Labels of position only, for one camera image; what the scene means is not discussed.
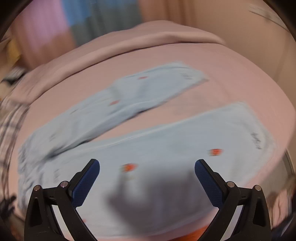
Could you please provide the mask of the light blue denim pants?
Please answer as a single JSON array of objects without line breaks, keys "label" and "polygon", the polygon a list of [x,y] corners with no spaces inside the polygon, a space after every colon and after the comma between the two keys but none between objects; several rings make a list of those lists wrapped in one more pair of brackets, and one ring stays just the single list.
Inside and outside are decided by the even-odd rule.
[{"label": "light blue denim pants", "polygon": [[19,150],[19,208],[27,208],[35,185],[55,187],[97,159],[100,174],[78,209],[95,236],[155,235],[203,217],[213,207],[194,173],[198,159],[244,185],[273,152],[271,134],[246,104],[97,137],[206,81],[181,63],[158,66],[116,80],[34,131]]}]

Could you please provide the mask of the pink and blue curtain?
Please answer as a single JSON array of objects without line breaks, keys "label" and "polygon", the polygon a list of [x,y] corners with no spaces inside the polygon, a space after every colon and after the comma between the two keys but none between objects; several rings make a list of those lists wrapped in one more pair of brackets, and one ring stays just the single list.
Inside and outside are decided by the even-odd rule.
[{"label": "pink and blue curtain", "polygon": [[193,1],[32,1],[11,33],[24,65],[34,69],[114,31],[169,20],[195,25]]}]

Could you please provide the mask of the pink bed sheet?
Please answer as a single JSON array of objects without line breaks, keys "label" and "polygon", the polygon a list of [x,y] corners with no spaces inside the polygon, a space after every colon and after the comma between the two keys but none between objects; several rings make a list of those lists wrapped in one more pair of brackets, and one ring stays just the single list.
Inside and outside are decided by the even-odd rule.
[{"label": "pink bed sheet", "polygon": [[[108,88],[116,80],[158,66],[181,63],[203,72],[207,81],[192,87],[163,105],[137,114],[134,118],[97,137],[98,141],[116,138],[171,121],[201,114],[226,105],[246,104],[271,134],[274,149],[270,159],[246,184],[262,182],[278,164],[295,126],[295,111],[280,87],[259,67],[231,49],[214,43],[166,44],[130,51],[92,65],[56,84],[29,103],[16,140],[10,172],[10,189],[19,191],[19,150],[37,129],[88,97]],[[18,206],[17,212],[25,214]],[[100,240],[170,240],[206,226],[214,216],[214,208],[200,219],[179,228],[136,237],[97,237]]]}]

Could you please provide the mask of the plaid pillow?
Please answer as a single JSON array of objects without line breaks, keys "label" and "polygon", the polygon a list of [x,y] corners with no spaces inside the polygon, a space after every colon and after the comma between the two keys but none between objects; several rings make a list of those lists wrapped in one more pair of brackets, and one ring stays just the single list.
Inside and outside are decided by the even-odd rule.
[{"label": "plaid pillow", "polygon": [[7,97],[1,101],[1,173],[9,169],[11,154],[29,106]]}]

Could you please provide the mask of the pink folded duvet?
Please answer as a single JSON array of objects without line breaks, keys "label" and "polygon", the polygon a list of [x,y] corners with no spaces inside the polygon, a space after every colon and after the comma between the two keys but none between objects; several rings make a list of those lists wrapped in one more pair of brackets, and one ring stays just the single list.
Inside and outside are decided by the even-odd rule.
[{"label": "pink folded duvet", "polygon": [[8,96],[20,103],[32,103],[47,90],[92,65],[130,51],[174,43],[225,45],[217,35],[172,21],[150,21],[128,30],[98,37],[27,73]]}]

